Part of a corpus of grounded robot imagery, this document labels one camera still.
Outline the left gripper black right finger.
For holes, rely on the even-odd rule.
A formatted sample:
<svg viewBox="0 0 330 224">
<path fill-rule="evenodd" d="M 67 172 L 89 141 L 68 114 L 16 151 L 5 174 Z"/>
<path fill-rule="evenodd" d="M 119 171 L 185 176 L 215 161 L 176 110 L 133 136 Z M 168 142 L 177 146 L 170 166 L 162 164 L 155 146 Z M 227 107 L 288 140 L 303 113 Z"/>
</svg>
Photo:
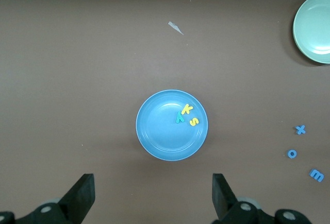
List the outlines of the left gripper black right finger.
<svg viewBox="0 0 330 224">
<path fill-rule="evenodd" d="M 218 217 L 214 223 L 311 223 L 295 210 L 279 209 L 271 216 L 252 203 L 239 201 L 223 174 L 212 175 L 212 202 Z"/>
</svg>

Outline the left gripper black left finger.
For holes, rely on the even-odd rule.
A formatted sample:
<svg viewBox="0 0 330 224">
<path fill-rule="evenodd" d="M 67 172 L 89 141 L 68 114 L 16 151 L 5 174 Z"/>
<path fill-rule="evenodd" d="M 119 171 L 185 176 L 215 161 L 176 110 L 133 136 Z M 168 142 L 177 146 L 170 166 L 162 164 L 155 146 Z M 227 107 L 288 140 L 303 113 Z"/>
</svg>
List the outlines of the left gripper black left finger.
<svg viewBox="0 0 330 224">
<path fill-rule="evenodd" d="M 1 223 L 82 223 L 94 202 L 94 174 L 84 174 L 57 203 L 45 203 L 19 219 L 1 212 Z"/>
</svg>

